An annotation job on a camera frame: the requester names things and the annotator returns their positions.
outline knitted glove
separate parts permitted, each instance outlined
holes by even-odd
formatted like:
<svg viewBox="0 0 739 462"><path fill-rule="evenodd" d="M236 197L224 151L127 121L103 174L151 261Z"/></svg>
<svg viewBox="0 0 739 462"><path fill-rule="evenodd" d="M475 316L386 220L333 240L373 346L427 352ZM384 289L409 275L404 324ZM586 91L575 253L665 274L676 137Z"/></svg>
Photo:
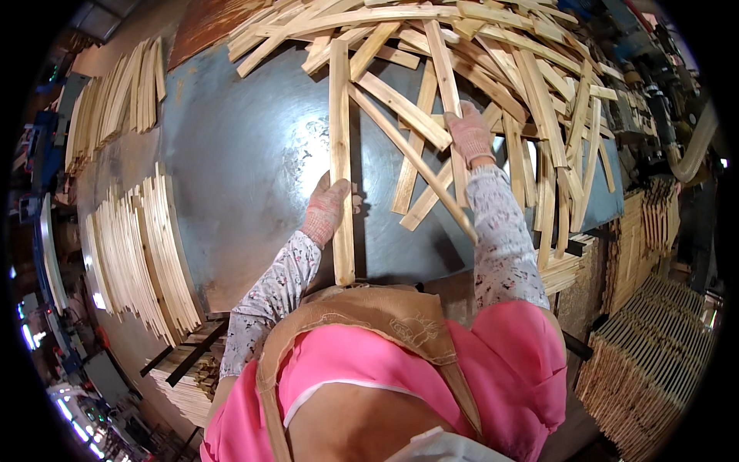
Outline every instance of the knitted glove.
<svg viewBox="0 0 739 462"><path fill-rule="evenodd" d="M495 161L490 150L490 129L485 125L480 111L469 101L460 101L460 107L461 119L453 112L444 113L444 121L452 134L454 147L465 158L468 166L478 157L490 157Z"/></svg>
<svg viewBox="0 0 739 462"><path fill-rule="evenodd" d="M321 249L331 240L336 227L341 222L341 203L351 188L352 184L344 178L331 186L330 175L327 171L310 195L308 209L305 211L305 221L300 231L303 231Z"/></svg>

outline floral sleeve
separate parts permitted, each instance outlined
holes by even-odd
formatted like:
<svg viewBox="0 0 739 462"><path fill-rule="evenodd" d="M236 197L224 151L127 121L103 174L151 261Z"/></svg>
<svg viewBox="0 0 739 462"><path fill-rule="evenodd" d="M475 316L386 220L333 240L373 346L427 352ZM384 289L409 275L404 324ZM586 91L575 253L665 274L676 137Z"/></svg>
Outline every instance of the floral sleeve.
<svg viewBox="0 0 739 462"><path fill-rule="evenodd" d="M295 231L269 269L231 310L221 377L238 376L246 362L259 358L272 327L298 307L320 262L321 249Z"/></svg>
<svg viewBox="0 0 739 462"><path fill-rule="evenodd" d="M474 295L479 309L525 300L549 309L534 244L505 172L476 168L467 185L480 241L474 250Z"/></svg>

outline pink shirt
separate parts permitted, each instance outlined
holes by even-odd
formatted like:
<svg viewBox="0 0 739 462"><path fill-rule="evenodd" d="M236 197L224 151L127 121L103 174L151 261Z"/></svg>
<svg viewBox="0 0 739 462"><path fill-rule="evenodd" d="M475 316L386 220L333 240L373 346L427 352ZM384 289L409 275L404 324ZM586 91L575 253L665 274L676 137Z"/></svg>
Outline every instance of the pink shirt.
<svg viewBox="0 0 739 462"><path fill-rule="evenodd" d="M486 445L516 461L535 461L547 436L565 420L565 357L554 327L523 301L487 307L471 330L453 321L446 325L477 402ZM204 461L273 460L255 375L251 361L216 412L200 446ZM297 338L279 379L284 422L321 384L337 381L415 395L459 434L474 437L432 365L359 327L320 327Z"/></svg>

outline worktable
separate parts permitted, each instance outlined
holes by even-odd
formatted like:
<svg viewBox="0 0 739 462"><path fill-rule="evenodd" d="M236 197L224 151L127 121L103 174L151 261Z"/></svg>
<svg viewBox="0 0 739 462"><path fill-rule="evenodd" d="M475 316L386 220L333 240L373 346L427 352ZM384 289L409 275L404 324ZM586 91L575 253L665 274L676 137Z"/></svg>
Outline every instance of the worktable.
<svg viewBox="0 0 739 462"><path fill-rule="evenodd" d="M328 68L314 76L303 72L303 48L299 42L284 43L244 79L228 61L225 44L204 50L166 76L168 97L159 127L112 143L120 147L106 147L131 152L127 143L143 143L132 137L148 137L149 144L158 145L152 156L147 144L143 162L162 160L172 176L183 248L206 312L229 311L246 294L302 224L310 193L329 168ZM423 59L415 71L379 60L369 71L415 101ZM474 101L481 110L488 104L466 80L457 83L461 99ZM395 118L385 106L378 107ZM433 112L443 112L438 95ZM380 284L416 283L471 269L471 242L440 202L416 231L400 226L402 216L389 209L403 156L354 103L350 118L352 176L364 198L354 219L357 275ZM615 144L608 141L611 165L617 166ZM499 160L505 157L500 154ZM427 144L423 159L435 171L446 160L437 155ZM124 169L153 171L153 162L123 163ZM99 183L104 176L90 177L98 178L99 197L107 187ZM584 230L621 213L618 177L616 185L616 193L608 194L602 170L596 172ZM419 179L414 201L425 188ZM466 213L473 217L470 210ZM530 209L526 215L530 225ZM314 284L332 283L329 244Z"/></svg>

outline dust collection hose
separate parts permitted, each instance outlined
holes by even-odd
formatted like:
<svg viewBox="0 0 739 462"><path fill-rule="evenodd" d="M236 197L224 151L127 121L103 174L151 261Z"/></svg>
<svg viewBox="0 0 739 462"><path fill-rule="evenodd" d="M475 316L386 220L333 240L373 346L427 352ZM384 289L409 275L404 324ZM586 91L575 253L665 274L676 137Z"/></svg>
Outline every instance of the dust collection hose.
<svg viewBox="0 0 739 462"><path fill-rule="evenodd" d="M693 130L692 137L685 155L680 156L680 150L677 145L672 143L667 147L667 162L670 163L670 169L675 178L683 183L687 183L693 179L698 172L698 168L703 162L709 143L713 138L713 134L718 128L718 117L713 108L713 102L708 101L703 108L701 118Z"/></svg>

